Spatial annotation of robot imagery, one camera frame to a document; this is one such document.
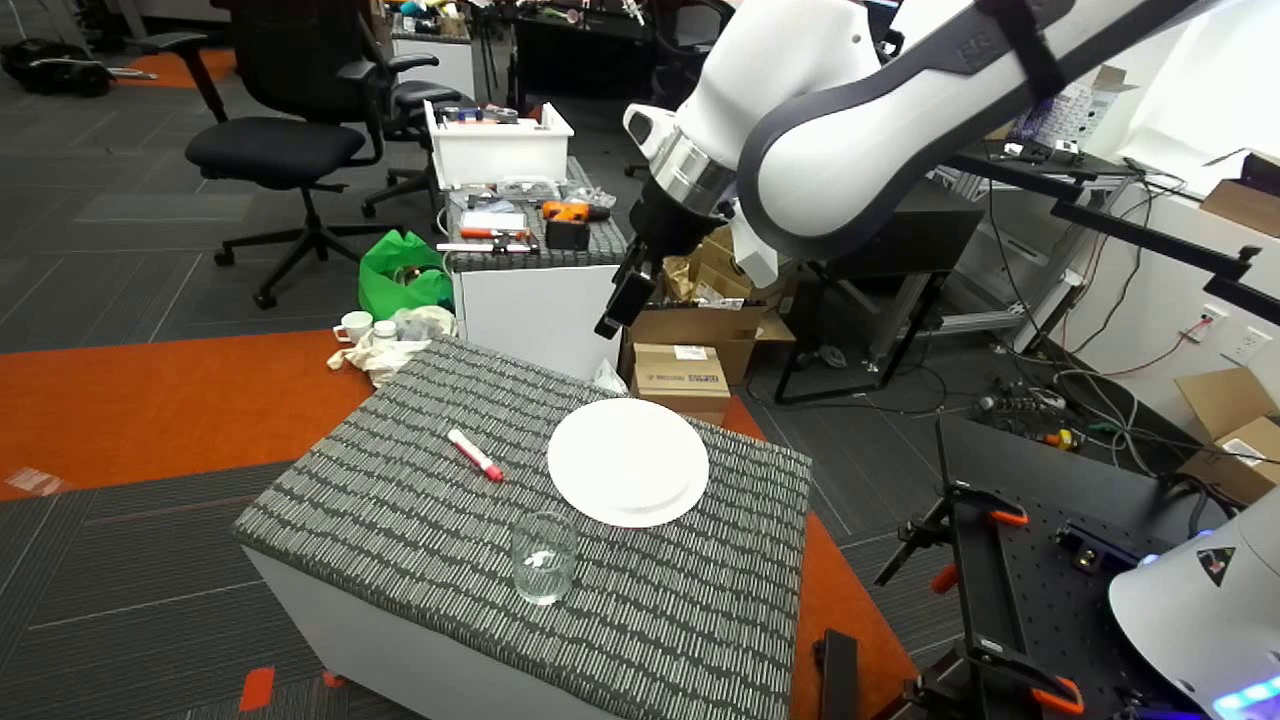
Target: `white cabinet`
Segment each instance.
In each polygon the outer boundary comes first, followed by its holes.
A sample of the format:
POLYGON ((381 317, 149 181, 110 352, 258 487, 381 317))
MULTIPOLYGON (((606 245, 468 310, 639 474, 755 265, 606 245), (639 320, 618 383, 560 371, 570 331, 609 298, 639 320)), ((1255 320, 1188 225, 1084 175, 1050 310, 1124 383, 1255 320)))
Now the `white cabinet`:
POLYGON ((441 63, 410 66, 400 79, 448 85, 463 95, 476 95, 476 60, 468 38, 433 38, 433 37, 391 37, 398 60, 437 56, 441 63))

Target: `white plate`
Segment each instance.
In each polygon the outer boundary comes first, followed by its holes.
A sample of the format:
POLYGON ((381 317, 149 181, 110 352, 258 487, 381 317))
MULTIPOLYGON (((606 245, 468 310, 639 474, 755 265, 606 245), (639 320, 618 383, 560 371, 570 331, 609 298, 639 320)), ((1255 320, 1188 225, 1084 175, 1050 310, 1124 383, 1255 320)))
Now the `white plate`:
POLYGON ((647 401, 597 401, 555 422, 550 471, 576 511, 655 529, 705 495, 714 462, 686 416, 647 401))

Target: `white container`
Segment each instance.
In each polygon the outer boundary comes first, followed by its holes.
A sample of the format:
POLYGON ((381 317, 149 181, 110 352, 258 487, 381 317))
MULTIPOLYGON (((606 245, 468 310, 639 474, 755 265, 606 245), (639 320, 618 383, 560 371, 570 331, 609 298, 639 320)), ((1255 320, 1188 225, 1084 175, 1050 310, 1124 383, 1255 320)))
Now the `white container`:
POLYGON ((423 109, 433 130, 433 158, 441 182, 500 182, 500 181, 570 181, 572 129, 546 103, 546 121, 519 125, 437 125, 437 109, 423 109))

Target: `cardboard box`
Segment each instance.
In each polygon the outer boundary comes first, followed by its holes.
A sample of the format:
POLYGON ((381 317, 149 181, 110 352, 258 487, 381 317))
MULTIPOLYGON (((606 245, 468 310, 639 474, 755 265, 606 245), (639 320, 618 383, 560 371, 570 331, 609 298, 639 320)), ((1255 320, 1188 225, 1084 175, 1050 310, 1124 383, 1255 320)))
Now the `cardboard box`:
POLYGON ((730 386, 750 377, 765 307, 646 307, 629 326, 620 377, 633 377, 633 345, 715 346, 730 386))
POLYGON ((1175 379, 1202 433, 1202 446, 1179 471, 1210 485, 1234 505, 1252 505, 1280 485, 1280 420, 1278 401, 1249 369, 1175 379))
POLYGON ((730 408, 730 379, 715 346, 695 345, 637 345, 633 386, 682 416, 720 422, 730 408))
POLYGON ((1280 197, 1269 197, 1269 190, 1255 190, 1255 189, 1245 189, 1245 182, 1217 182, 1205 197, 1205 209, 1213 215, 1225 215, 1234 225, 1245 225, 1245 227, 1255 227, 1255 232, 1280 240, 1280 197))

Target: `glass cup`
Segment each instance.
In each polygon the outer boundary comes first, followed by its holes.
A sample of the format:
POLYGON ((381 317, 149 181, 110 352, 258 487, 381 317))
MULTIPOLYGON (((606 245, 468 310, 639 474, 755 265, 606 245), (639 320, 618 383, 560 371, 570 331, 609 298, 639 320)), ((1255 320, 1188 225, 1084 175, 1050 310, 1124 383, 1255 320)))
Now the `glass cup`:
POLYGON ((553 609, 576 581, 576 532, 560 515, 530 515, 513 529, 513 585, 524 602, 553 609))

